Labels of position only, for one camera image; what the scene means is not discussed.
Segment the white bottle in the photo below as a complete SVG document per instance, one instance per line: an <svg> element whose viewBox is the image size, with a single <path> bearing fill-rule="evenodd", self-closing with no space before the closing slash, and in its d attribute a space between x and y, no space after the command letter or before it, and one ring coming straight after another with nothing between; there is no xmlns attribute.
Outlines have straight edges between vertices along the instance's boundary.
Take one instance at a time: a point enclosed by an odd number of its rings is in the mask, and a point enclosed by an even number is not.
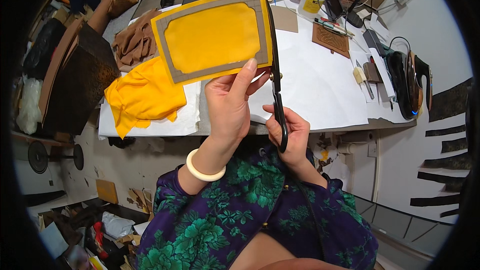
<svg viewBox="0 0 480 270"><path fill-rule="evenodd" d="M318 12L325 0L300 0L298 13L308 19L318 18Z"/></svg>

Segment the gray cardboard frame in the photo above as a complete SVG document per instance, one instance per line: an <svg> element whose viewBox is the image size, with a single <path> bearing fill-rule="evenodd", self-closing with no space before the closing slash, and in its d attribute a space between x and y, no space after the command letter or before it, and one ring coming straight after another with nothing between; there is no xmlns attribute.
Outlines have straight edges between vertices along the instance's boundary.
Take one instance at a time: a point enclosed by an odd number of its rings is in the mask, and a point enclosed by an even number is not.
<svg viewBox="0 0 480 270"><path fill-rule="evenodd" d="M258 28L258 35L260 38L260 50L255 54L255 58L259 64L268 63L268 53L267 53L267 39L265 36L265 24L264 24L264 17L262 13L261 1L260 0L216 0L213 2L204 3L201 5L189 7L182 11L178 11L172 15L168 15L164 18L161 18L156 21L156 26L158 29L158 35L160 38L160 44L162 45L163 52L165 54L166 64L168 65L168 70L172 76L174 83L180 83L183 81L199 78L205 75L210 75L226 70L231 70L235 68L242 68L243 65L247 62L239 61L233 63L226 63L206 69L201 69L192 73L183 73L179 69L175 68L173 65L173 61L170 55L169 47L167 45L167 40L165 39L165 30L169 26L170 21L190 15L196 12L200 12L206 9L216 8L220 6L225 6L233 3L245 3L249 8L255 10L255 15L257 18L257 28Z"/></svg>

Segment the purple blouse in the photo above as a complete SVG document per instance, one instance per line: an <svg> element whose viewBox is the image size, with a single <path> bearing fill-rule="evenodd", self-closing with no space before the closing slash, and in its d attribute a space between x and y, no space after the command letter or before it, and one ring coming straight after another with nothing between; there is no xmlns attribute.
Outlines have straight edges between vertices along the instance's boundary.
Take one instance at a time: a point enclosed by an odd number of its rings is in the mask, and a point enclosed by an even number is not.
<svg viewBox="0 0 480 270"><path fill-rule="evenodd" d="M228 269L259 231L298 258L373 268L377 240L340 180L327 179L327 189L300 182L275 147L249 151L235 154L224 177L195 196L181 188L180 166L159 177L155 217L137 252L139 270Z"/></svg>

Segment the white bangle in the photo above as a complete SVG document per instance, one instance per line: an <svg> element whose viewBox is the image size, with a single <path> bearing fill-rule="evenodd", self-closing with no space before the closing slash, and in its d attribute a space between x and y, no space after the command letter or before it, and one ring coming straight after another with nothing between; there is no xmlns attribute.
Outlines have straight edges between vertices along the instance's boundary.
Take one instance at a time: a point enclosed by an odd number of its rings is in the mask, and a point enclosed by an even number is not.
<svg viewBox="0 0 480 270"><path fill-rule="evenodd" d="M216 174L212 174L212 175L203 174L203 173L199 172L197 169L195 169L194 165L192 164L192 158L195 155L195 153L197 152L197 150L198 150L198 148L192 150L187 156L187 169L188 169L188 171L190 171L190 173L194 177L196 177L196 178L198 178L198 179L200 179L201 181L204 181L204 182L214 182L214 181L222 178L225 174L226 169L227 169L226 166L223 166L223 169L220 170L220 172L218 172Z"/></svg>

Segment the carved wooden board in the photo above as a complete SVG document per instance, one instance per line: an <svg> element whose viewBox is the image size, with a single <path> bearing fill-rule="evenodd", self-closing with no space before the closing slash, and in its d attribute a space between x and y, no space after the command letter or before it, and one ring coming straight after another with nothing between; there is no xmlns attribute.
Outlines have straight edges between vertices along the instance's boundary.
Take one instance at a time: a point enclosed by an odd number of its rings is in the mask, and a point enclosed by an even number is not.
<svg viewBox="0 0 480 270"><path fill-rule="evenodd" d="M349 54L349 38L347 36L341 36L333 32L329 32L325 27L318 23L313 24L313 35L311 41L326 47L343 55L346 58L350 58Z"/></svg>

